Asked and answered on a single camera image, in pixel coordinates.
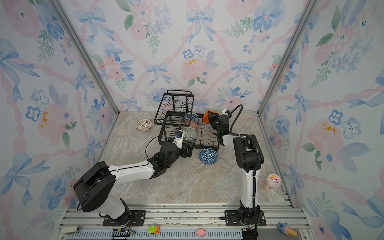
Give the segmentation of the orange plastic bowl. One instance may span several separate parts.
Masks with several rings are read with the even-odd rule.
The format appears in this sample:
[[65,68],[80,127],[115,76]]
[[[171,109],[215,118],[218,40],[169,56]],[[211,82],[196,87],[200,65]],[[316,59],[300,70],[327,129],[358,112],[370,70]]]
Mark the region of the orange plastic bowl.
[[211,111],[211,110],[206,111],[205,114],[204,114],[204,116],[203,116],[203,122],[209,124],[209,123],[210,123],[210,122],[209,122],[209,116],[210,116],[210,115],[213,115],[213,114],[216,114],[216,113],[217,113],[217,112],[215,112],[215,111]]

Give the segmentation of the black wire dish rack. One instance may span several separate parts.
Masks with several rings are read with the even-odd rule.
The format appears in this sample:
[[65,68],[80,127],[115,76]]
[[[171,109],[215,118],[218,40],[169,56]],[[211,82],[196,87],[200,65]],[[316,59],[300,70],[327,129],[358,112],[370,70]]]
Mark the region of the black wire dish rack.
[[[163,145],[172,138],[175,131],[182,130],[184,127],[190,127],[190,121],[184,121],[186,113],[195,113],[194,95],[190,91],[184,90],[166,90],[160,98],[160,104],[155,115],[154,124],[160,125],[161,130],[158,137],[158,143]],[[216,138],[216,131],[210,127],[210,124],[203,122],[203,114],[195,113],[199,116],[200,122],[198,136],[195,142],[195,149],[212,148],[219,149],[219,143]]]

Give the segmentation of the dark blue patterned bowl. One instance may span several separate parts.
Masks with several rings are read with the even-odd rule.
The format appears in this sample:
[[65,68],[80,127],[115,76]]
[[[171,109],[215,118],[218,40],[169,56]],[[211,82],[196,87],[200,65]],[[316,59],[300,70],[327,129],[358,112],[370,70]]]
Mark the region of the dark blue patterned bowl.
[[199,159],[202,163],[206,165],[213,165],[215,164],[218,159],[218,153],[212,148],[204,148],[199,153]]

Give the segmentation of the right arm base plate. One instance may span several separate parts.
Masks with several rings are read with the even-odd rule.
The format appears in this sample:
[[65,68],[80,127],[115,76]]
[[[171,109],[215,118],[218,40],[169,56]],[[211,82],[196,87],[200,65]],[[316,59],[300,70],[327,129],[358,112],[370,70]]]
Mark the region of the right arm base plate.
[[255,213],[250,214],[239,213],[239,210],[226,210],[224,211],[225,216],[221,217],[221,220],[225,221],[227,227],[245,227],[250,226],[257,220],[258,227],[266,227],[266,217],[262,210],[257,211],[257,218]]

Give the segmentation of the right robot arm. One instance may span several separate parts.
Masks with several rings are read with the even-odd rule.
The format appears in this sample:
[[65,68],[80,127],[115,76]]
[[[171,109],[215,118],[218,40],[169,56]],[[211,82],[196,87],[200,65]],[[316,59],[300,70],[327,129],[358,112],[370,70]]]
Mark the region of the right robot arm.
[[217,132],[218,143],[232,147],[238,167],[242,170],[242,196],[238,219],[243,225],[254,225],[261,215],[258,198],[258,176],[264,155],[255,135],[233,134],[230,131],[230,112],[218,114],[208,111],[207,118]]

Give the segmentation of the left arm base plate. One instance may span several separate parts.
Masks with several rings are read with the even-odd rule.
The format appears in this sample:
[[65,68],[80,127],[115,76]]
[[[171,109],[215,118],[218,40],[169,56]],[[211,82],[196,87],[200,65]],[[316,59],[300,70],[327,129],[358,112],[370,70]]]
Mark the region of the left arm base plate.
[[133,210],[124,213],[117,219],[112,219],[110,216],[105,215],[103,226],[104,227],[143,227],[146,219],[145,210]]

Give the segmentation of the green patterned bowl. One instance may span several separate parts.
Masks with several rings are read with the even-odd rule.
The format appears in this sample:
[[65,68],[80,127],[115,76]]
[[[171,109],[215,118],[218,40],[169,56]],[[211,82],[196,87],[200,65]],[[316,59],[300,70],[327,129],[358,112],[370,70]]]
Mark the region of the green patterned bowl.
[[189,142],[195,142],[198,136],[198,133],[193,127],[184,127],[182,128],[183,139]]

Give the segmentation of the blue floral bowl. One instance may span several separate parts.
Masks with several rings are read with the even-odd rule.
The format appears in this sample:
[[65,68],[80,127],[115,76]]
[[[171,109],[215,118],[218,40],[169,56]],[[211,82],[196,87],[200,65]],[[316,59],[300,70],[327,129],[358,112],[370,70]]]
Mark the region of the blue floral bowl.
[[184,121],[194,121],[198,124],[200,122],[200,118],[195,113],[186,113],[184,116]]

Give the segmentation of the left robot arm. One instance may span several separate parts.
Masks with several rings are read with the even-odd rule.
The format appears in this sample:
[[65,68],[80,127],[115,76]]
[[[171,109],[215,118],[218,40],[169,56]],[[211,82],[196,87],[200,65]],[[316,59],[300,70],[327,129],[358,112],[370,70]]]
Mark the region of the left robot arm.
[[74,185],[79,200],[77,210],[85,213],[98,211],[115,221],[128,221],[128,205],[124,200],[114,198],[111,190],[136,180],[161,176],[178,158],[191,157],[194,145],[184,141],[179,147],[173,142],[166,142],[153,157],[137,164],[108,166],[106,162],[96,163]]

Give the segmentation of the red patterned bowl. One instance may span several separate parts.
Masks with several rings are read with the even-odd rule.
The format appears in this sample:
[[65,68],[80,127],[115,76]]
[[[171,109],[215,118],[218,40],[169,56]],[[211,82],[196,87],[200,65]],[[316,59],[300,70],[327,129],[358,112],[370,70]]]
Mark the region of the red patterned bowl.
[[195,121],[190,121],[190,127],[194,128],[196,131],[199,130],[199,125]]

